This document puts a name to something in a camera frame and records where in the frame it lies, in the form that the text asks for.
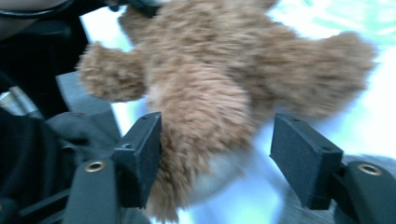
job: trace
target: brass grommet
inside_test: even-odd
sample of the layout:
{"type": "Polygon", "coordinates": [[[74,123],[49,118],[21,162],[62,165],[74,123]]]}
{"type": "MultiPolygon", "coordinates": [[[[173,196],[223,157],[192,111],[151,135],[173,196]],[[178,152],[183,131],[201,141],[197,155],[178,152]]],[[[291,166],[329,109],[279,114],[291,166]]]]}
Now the brass grommet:
{"type": "Polygon", "coordinates": [[[94,161],[85,166],[86,172],[97,172],[105,168],[105,163],[102,161],[94,161]]]}
{"type": "Polygon", "coordinates": [[[382,175],[381,170],[370,164],[360,164],[358,168],[368,175],[382,175]]]}

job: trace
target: teddy bear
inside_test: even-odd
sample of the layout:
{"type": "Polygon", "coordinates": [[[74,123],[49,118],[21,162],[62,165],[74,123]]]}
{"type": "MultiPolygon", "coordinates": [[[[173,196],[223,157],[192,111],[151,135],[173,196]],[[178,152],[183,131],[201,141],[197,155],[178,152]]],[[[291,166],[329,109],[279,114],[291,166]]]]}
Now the teddy bear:
{"type": "Polygon", "coordinates": [[[147,212],[177,221],[177,209],[223,189],[248,162],[260,125],[282,107],[324,118],[366,88],[375,48],[350,32],[300,37],[265,12],[276,0],[171,0],[148,18],[119,18],[134,43],[100,43],[78,64],[85,89],[111,102],[146,97],[162,112],[162,158],[147,212]]]}

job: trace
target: teddy bear arm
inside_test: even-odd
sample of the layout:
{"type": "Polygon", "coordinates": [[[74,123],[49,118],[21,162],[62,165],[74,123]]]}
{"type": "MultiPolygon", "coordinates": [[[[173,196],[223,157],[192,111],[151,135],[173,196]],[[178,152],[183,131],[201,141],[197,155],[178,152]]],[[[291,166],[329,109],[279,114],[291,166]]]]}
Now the teddy bear arm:
{"type": "Polygon", "coordinates": [[[366,89],[375,50],[357,35],[281,43],[266,64],[266,85],[291,111],[321,118],[343,109],[366,89]]]}
{"type": "Polygon", "coordinates": [[[93,44],[78,64],[79,79],[86,91],[111,102],[139,99],[145,93],[142,52],[106,49],[93,44]]]}

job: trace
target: screw hole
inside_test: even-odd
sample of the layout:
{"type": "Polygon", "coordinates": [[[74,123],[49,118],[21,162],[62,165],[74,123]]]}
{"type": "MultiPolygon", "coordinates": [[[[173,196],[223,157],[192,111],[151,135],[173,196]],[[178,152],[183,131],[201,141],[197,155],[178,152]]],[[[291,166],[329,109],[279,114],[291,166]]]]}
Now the screw hole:
{"type": "Polygon", "coordinates": [[[122,145],[122,147],[123,148],[132,148],[132,144],[127,143],[127,144],[122,145]]]}
{"type": "Polygon", "coordinates": [[[85,167],[86,172],[97,172],[105,168],[105,163],[102,161],[95,161],[85,167]]]}
{"type": "Polygon", "coordinates": [[[332,149],[330,147],[322,147],[323,150],[325,151],[331,151],[332,149]]]}
{"type": "Polygon", "coordinates": [[[382,172],[373,165],[360,164],[359,169],[368,175],[382,175],[382,172]]]}

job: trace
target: teddy bear leg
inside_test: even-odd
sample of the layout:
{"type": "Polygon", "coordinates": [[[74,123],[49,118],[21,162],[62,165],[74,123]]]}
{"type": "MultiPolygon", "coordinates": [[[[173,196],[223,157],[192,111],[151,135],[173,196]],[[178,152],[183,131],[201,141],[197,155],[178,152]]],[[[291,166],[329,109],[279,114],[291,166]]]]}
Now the teddy bear leg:
{"type": "Polygon", "coordinates": [[[230,167],[249,154],[254,131],[247,93],[218,68],[184,64],[172,74],[177,78],[166,87],[159,83],[148,92],[149,101],[150,95],[160,96],[151,104],[163,113],[161,168],[148,205],[159,219],[175,218],[178,208],[239,175],[230,167]]]}
{"type": "Polygon", "coordinates": [[[266,85],[276,100],[300,116],[320,118],[340,111],[366,88],[374,48],[352,33],[319,41],[280,41],[266,62],[266,85]]]}
{"type": "Polygon", "coordinates": [[[86,91],[112,102],[139,99],[145,93],[142,52],[106,49],[99,43],[88,47],[78,64],[86,91]]]}

